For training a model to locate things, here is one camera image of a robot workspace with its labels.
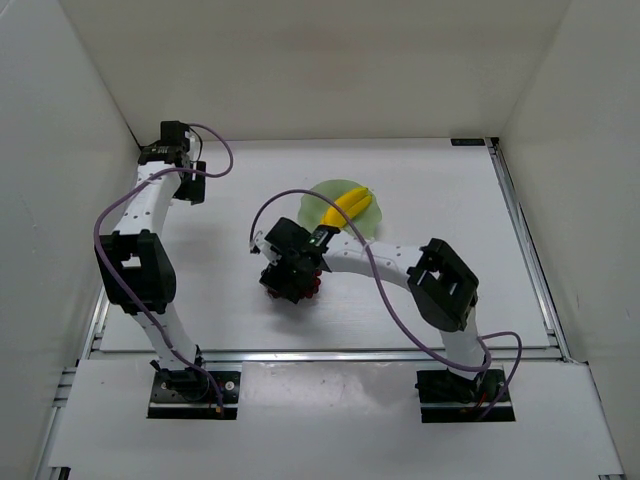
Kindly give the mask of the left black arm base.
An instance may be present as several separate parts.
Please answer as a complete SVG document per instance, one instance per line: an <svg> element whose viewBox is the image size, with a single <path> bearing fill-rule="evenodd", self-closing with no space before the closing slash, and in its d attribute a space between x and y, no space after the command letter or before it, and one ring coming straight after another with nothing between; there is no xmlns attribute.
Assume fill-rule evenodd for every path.
<svg viewBox="0 0 640 480"><path fill-rule="evenodd" d="M209 379L191 369L157 370L147 417L177 420L235 420L241 390L240 371L209 371L220 390L223 406Z"/></svg>

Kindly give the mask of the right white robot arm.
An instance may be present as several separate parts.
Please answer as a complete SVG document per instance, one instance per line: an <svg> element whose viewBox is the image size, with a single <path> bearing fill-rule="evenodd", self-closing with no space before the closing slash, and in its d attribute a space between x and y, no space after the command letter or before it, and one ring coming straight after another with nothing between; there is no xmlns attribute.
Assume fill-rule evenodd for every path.
<svg viewBox="0 0 640 480"><path fill-rule="evenodd" d="M255 233L250 248L268 260L260 284L294 304L318 292L323 272L366 276L408 291L421 318L439 331L449 372L469 385L484 379L491 360L475 320L479 280L447 242L433 238L423 247L405 247L362 241L327 225L309 232L282 217L268 232Z"/></svg>

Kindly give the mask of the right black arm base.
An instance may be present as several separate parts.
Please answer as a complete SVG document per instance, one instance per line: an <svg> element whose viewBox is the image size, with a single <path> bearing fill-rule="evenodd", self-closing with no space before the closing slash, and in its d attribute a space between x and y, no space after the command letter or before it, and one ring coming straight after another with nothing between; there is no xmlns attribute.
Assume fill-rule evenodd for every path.
<svg viewBox="0 0 640 480"><path fill-rule="evenodd" d="M449 370L419 370L415 388L423 424L514 422L516 416L506 375L490 369L475 380L467 380Z"/></svg>

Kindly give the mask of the yellow fake banana bunch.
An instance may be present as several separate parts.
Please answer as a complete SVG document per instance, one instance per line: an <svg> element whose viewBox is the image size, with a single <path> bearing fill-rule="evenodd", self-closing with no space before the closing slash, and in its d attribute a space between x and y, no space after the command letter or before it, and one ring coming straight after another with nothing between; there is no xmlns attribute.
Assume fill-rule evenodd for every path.
<svg viewBox="0 0 640 480"><path fill-rule="evenodd" d="M344 193L334 203L347 215L351 220L363 213L372 203L373 195L366 187L353 188ZM347 220L335 207L329 207L323 214L321 225L327 225L336 228L343 228L347 225Z"/></svg>

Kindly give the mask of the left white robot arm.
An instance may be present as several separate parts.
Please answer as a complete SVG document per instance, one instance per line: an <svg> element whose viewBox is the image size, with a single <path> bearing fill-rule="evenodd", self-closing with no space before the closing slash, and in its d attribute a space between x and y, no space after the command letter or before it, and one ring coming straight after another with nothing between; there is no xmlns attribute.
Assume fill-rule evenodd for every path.
<svg viewBox="0 0 640 480"><path fill-rule="evenodd" d="M96 248L108 299L142 328L157 355L152 366L158 378L176 390L209 384L201 351L173 305L177 279L160 239L172 200L204 199L204 182L188 172L202 165L190 152L195 143L188 124L160 124L160 139L140 153L121 219L112 232L98 236Z"/></svg>

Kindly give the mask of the purple fake grape bunch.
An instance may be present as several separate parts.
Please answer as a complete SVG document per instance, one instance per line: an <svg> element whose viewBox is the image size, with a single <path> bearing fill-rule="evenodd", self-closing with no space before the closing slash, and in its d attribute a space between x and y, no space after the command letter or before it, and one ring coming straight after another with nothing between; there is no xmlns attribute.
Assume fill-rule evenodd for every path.
<svg viewBox="0 0 640 480"><path fill-rule="evenodd" d="M285 299L294 304L297 304L302 299L311 299L319 292L319 288L321 285L321 275L321 270L314 271L311 276L310 283L304 287L282 286L278 289L266 287L266 291L271 298Z"/></svg>

